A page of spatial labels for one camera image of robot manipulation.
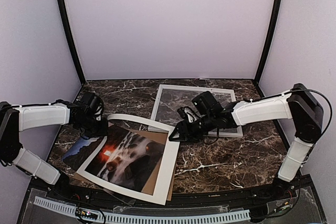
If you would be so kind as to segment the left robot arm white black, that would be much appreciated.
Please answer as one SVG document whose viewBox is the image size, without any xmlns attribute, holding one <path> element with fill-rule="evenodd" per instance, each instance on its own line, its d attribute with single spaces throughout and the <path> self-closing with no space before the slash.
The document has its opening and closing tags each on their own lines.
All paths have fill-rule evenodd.
<svg viewBox="0 0 336 224">
<path fill-rule="evenodd" d="M 49 103 L 10 104 L 1 102 L 1 165 L 16 166 L 23 172 L 54 186 L 63 201 L 74 197 L 74 189 L 64 180 L 67 175 L 46 162 L 57 130 L 70 125 L 84 138 L 107 134 L 104 103 L 87 92 L 73 102 L 62 99 Z"/>
</svg>

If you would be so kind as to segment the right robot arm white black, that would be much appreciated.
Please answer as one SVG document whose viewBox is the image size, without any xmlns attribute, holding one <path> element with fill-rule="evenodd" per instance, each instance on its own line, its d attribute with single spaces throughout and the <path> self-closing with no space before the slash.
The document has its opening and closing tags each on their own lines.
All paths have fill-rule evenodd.
<svg viewBox="0 0 336 224">
<path fill-rule="evenodd" d="M 315 90 L 297 83 L 292 89 L 260 99 L 244 99 L 222 106 L 205 91 L 192 100 L 199 114 L 188 115 L 185 107 L 178 109 L 182 118 L 169 136 L 171 142 L 197 142 L 212 130 L 234 129 L 250 123 L 280 119 L 293 120 L 295 138 L 278 170 L 274 184 L 268 188 L 273 200 L 288 191 L 301 165 L 307 160 L 316 142 L 326 132 L 322 105 L 313 96 Z"/>
</svg>

